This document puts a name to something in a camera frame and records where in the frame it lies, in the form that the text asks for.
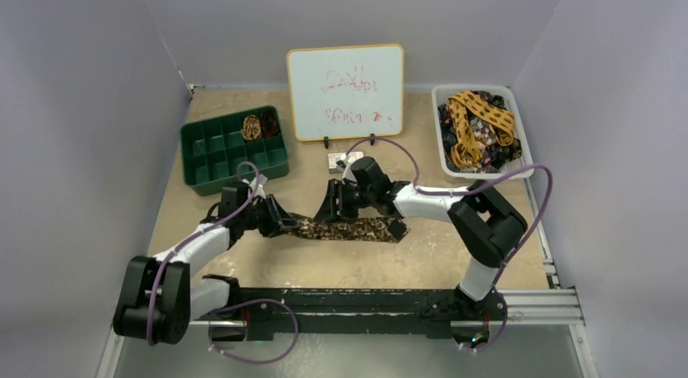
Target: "yellow whiteboard frame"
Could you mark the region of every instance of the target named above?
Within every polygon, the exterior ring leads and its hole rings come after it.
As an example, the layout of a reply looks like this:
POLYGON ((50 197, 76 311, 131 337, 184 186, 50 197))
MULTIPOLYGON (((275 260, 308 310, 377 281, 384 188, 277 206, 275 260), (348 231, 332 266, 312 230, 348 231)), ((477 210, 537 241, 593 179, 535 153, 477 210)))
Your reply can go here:
MULTIPOLYGON (((289 68, 289 55, 291 55, 294 52, 303 52, 303 51, 324 51, 327 49, 351 49, 351 48, 376 48, 376 47, 398 47, 402 51, 402 127, 399 129, 399 132, 397 133, 383 133, 383 134, 375 134, 375 136, 380 136, 380 137, 387 137, 387 136, 396 136, 402 133, 404 130, 404 88, 405 88, 405 80, 404 80, 404 60, 405 60, 405 52, 404 52, 404 47, 402 47, 401 44, 398 43, 385 43, 385 44, 369 44, 369 45, 339 45, 335 47, 319 47, 319 48, 297 48, 297 49, 291 49, 289 52, 286 53, 286 77, 289 80, 289 102, 291 104, 291 120, 292 120, 292 125, 294 128, 294 137, 300 141, 300 142, 308 142, 308 141, 322 141, 323 139, 300 139, 296 135, 296 114, 294 112, 294 97, 291 95, 291 69, 289 68)), ((370 137, 370 135, 361 135, 361 136, 351 136, 351 137, 329 137, 328 140, 350 140, 350 139, 364 139, 370 137)))

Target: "red handwriting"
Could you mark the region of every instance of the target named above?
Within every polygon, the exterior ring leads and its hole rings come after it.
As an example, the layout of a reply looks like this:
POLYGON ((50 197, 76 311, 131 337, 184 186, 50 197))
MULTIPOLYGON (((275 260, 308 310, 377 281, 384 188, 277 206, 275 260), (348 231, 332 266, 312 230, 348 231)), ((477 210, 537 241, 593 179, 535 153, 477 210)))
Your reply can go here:
POLYGON ((383 118, 383 115, 380 114, 379 112, 372 112, 371 114, 363 114, 360 112, 354 112, 352 110, 350 111, 345 111, 342 110, 342 108, 334 108, 334 109, 326 109, 325 110, 325 115, 327 116, 327 119, 330 122, 337 123, 337 122, 344 122, 347 124, 356 124, 358 122, 363 122, 363 120, 368 117, 372 121, 380 121, 383 118))
POLYGON ((325 80, 328 85, 322 88, 324 94, 338 88, 349 88, 359 92, 377 91, 377 81, 365 77, 363 66, 354 66, 353 71, 327 71, 325 80))

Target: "beige table surface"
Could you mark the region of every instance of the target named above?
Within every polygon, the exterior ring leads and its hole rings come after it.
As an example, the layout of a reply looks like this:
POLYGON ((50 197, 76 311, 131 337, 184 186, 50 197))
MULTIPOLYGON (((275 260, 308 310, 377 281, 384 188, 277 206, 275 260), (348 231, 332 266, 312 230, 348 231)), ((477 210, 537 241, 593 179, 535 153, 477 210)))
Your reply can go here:
MULTIPOLYGON (((268 181, 272 193, 288 212, 313 216, 324 199, 327 181, 336 178, 327 168, 328 152, 346 151, 353 140, 301 143, 294 137, 288 92, 196 90, 188 121, 197 121, 274 105, 280 116, 289 153, 287 176, 268 181)), ((432 101, 429 93, 407 93, 404 130, 394 139, 407 147, 421 166, 419 184, 456 187, 445 181, 438 161, 432 101)), ((413 165, 401 151, 385 143, 362 144, 360 151, 375 157, 392 180, 412 180, 413 165)), ((530 223, 533 219, 523 181, 498 185, 499 191, 530 223)), ((149 253, 172 247, 190 234, 219 195, 198 196, 183 182, 180 151, 167 183, 149 253)), ((407 219, 409 234, 399 243, 325 242, 291 236, 262 238, 248 231, 231 250, 217 256, 200 274, 237 277, 242 286, 454 288, 466 272, 470 255, 449 223, 407 219)), ((498 286, 505 290, 547 289, 540 244, 533 237, 505 270, 498 286)))

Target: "yellow strap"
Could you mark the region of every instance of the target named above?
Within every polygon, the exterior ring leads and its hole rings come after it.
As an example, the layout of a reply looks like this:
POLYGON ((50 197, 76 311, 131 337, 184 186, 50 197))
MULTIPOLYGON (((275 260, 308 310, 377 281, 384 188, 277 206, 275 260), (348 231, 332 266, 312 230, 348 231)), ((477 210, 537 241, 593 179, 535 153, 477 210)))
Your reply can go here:
POLYGON ((490 124, 490 129, 497 134, 497 143, 501 146, 514 142, 514 114, 508 110, 490 105, 471 90, 466 90, 449 98, 449 113, 454 122, 457 143, 451 149, 452 161, 457 167, 475 167, 480 165, 483 153, 473 136, 468 122, 470 110, 476 117, 490 124))

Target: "whiteboard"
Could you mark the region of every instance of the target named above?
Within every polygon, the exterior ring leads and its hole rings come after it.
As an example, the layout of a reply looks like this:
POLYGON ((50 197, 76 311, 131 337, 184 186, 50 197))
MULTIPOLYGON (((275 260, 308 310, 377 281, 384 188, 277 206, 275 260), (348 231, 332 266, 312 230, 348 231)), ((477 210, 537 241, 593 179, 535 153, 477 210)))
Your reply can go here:
POLYGON ((293 49, 286 65, 296 139, 390 136, 402 131, 400 45, 293 49))

